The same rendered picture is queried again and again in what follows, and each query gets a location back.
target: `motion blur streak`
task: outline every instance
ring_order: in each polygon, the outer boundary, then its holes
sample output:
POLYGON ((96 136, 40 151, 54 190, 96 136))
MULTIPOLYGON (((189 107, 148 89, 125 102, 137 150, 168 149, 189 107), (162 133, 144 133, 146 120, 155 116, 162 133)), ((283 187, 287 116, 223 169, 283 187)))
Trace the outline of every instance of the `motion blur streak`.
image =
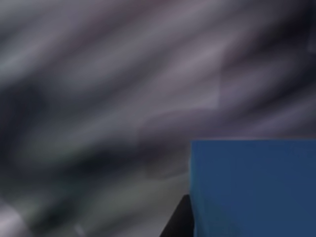
POLYGON ((0 0, 0 236, 158 236, 191 139, 314 137, 315 16, 311 0, 0 0))

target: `gray blurred background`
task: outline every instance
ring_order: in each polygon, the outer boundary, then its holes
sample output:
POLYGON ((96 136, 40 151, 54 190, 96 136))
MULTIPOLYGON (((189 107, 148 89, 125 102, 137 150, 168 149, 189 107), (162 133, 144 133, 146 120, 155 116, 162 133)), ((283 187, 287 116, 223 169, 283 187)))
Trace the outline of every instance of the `gray blurred background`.
POLYGON ((314 138, 310 0, 0 0, 0 236, 155 237, 192 139, 314 138))

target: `blue rectangle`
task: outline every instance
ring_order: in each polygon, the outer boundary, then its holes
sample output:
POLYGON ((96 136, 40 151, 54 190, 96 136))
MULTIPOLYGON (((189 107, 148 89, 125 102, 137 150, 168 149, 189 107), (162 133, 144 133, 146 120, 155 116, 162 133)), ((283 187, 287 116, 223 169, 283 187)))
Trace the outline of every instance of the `blue rectangle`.
POLYGON ((194 141, 195 237, 316 237, 316 141, 194 141))

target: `blurry background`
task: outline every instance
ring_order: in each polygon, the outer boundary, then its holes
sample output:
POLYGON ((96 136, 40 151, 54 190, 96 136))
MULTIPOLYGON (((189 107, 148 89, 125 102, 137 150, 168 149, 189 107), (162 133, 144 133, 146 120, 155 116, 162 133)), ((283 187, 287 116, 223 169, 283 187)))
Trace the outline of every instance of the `blurry background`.
POLYGON ((159 236, 190 140, 314 137, 314 9, 0 0, 0 236, 159 236))

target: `black object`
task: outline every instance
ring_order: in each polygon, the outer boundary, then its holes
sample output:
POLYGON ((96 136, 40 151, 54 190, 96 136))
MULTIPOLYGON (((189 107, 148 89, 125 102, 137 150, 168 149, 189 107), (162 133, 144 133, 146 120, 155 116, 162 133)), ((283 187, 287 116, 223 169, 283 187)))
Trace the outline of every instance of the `black object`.
POLYGON ((190 196, 185 195, 173 212, 160 237, 193 237, 194 217, 190 196))

